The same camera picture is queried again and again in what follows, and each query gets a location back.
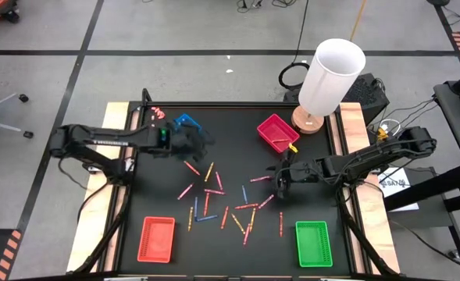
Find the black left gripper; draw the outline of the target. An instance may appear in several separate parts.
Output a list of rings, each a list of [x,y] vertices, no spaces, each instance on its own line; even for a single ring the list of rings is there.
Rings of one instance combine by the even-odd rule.
[[[195,125],[183,124],[172,132],[170,155],[179,160],[201,161],[207,154],[207,146],[214,145],[215,139]]]

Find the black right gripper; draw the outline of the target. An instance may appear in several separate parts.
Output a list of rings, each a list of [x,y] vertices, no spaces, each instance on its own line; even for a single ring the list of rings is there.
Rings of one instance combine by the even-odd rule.
[[[292,183],[317,183],[319,181],[319,169],[313,161],[292,162],[283,159],[275,166],[267,167],[266,170],[274,172],[276,195],[279,199],[289,197]]]

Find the blue plastic basket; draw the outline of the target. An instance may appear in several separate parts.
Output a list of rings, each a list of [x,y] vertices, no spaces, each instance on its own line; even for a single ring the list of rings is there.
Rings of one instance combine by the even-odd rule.
[[[194,121],[187,113],[182,114],[178,118],[174,119],[174,128],[179,130],[182,126],[193,126],[198,131],[201,131],[201,126]]]

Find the red plastic basket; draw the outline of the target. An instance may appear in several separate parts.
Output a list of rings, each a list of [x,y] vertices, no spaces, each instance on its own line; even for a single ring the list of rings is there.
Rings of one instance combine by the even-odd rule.
[[[257,127],[259,136],[277,153],[286,151],[289,143],[299,139],[299,134],[276,113],[273,113]],[[289,142],[272,143],[273,140],[288,139]]]

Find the green plastic basket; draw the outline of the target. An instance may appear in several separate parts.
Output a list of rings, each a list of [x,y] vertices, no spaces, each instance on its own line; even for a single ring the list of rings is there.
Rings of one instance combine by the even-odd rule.
[[[328,226],[325,221],[295,223],[298,262],[302,268],[333,266]]]

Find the light wooden side board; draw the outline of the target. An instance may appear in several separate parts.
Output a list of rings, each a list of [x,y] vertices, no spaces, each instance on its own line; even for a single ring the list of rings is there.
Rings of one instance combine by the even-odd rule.
[[[343,155],[369,146],[362,108],[359,103],[341,103],[337,112],[329,116],[333,134],[334,153]],[[352,215],[357,215],[366,238],[377,254],[390,269],[400,272],[398,258],[394,248],[383,194],[378,190],[379,180],[374,174],[366,177],[365,182],[352,194],[347,203]]]
[[[138,116],[137,112],[129,114],[127,102],[110,102],[106,106],[102,127],[122,129],[127,126],[128,120],[136,123]],[[122,207],[126,188],[104,186],[104,183],[105,176],[102,173],[91,174],[86,182],[85,197],[89,202],[80,213],[66,268],[68,272],[84,263]]]

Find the orange plastic basket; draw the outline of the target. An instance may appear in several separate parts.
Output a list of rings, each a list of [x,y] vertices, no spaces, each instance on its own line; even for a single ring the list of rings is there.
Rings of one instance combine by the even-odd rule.
[[[175,222],[174,217],[144,218],[137,253],[139,262],[170,263]]]

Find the white shade table lamp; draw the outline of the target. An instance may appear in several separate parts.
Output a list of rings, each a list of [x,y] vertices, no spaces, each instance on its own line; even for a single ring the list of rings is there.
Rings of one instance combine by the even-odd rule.
[[[365,66],[365,53],[355,43],[340,38],[321,42],[299,91],[292,124],[302,133],[319,131]]]

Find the black perforated box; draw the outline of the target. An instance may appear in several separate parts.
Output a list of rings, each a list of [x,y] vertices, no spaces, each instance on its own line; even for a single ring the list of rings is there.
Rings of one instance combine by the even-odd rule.
[[[360,75],[342,102],[358,102],[367,126],[390,104],[383,81],[371,73]]]

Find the white printed paper sheet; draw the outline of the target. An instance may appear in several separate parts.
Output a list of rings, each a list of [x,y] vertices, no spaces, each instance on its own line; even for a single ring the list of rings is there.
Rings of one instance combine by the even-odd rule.
[[[411,173],[404,168],[389,167],[378,176],[383,191],[384,204],[388,212],[413,212],[419,210],[419,204],[410,202],[405,191],[412,186]]]

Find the black table frame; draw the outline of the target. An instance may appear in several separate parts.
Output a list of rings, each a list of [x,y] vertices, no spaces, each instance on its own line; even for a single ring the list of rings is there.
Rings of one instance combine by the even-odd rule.
[[[375,265],[362,251],[353,233],[342,223],[335,200],[335,189],[325,183],[298,184],[287,200],[273,198],[258,209],[247,245],[231,213],[246,229],[253,208],[236,210],[248,203],[261,204],[272,187],[268,181],[250,183],[250,179],[269,174],[266,168],[279,160],[258,134],[257,127],[273,113],[288,118],[293,105],[283,102],[165,102],[169,117],[184,113],[194,118],[215,138],[200,162],[190,162],[200,176],[175,158],[154,158],[140,153],[134,171],[127,210],[123,222],[112,237],[115,244],[103,262],[103,269],[123,275],[194,277],[225,276],[245,279],[273,277],[348,276],[353,272],[375,272]],[[214,166],[208,182],[208,168]],[[219,189],[216,174],[223,184]],[[194,186],[181,199],[177,197],[191,183]],[[198,218],[204,217],[204,189],[220,190],[226,195],[210,194],[209,213],[217,219],[196,222],[187,231],[190,207],[198,197]],[[229,213],[220,229],[224,209]],[[283,237],[279,235],[279,213],[283,213]],[[137,253],[146,216],[174,217],[175,230],[170,263],[139,262]],[[302,268],[298,262],[295,223],[325,221],[328,226],[333,266]]]

